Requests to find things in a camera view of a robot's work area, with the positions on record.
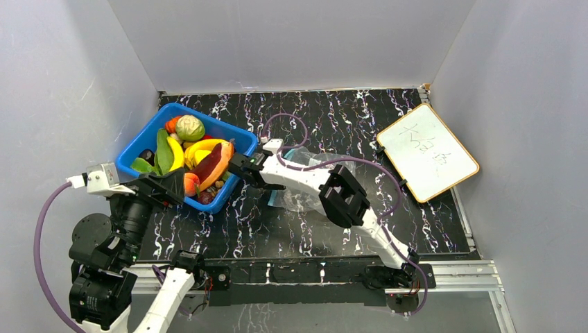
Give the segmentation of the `orange papaya slice toy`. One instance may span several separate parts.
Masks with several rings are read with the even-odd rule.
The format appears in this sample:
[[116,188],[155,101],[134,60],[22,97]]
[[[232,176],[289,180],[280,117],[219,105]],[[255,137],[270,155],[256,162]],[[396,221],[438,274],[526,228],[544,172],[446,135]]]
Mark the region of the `orange papaya slice toy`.
[[200,181],[199,191],[205,191],[225,174],[233,154],[233,143],[218,143],[209,155],[190,170],[190,173],[196,175]]

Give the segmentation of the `clear zip top bag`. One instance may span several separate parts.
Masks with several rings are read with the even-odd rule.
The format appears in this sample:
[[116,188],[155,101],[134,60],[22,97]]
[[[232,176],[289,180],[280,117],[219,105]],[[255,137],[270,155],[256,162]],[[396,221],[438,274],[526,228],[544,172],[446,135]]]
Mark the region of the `clear zip top bag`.
[[[305,147],[291,149],[282,155],[285,163],[300,168],[313,167],[343,157],[335,153],[313,153]],[[284,186],[270,200],[272,206],[283,207],[292,212],[317,211],[324,216],[326,213],[319,199],[319,186],[326,183],[330,176],[329,170],[334,167],[334,164],[329,164],[310,171],[295,171],[281,165],[273,155],[263,163],[260,175],[269,185]]]

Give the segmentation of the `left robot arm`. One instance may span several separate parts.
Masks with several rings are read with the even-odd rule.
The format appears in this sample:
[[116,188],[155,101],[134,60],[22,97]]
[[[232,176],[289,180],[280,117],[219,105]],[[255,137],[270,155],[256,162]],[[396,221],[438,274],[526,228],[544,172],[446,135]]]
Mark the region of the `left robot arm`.
[[184,170],[121,183],[116,167],[105,163],[87,168],[82,184],[88,194],[106,198],[110,213],[89,214],[73,229],[71,318],[82,332],[127,332],[137,281],[128,269],[137,262],[152,215],[183,204]]

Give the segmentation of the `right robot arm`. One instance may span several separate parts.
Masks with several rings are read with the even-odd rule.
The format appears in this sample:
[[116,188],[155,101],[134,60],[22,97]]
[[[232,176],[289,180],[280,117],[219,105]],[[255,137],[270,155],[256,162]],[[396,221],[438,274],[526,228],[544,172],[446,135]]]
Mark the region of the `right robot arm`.
[[255,188],[294,189],[317,198],[322,214],[339,227],[359,234],[377,253],[393,284],[428,290],[428,275],[418,265],[418,254],[383,224],[384,217],[392,211],[378,215],[366,190],[343,162],[344,157],[307,166],[262,151],[252,156],[236,154],[230,160],[229,171]]

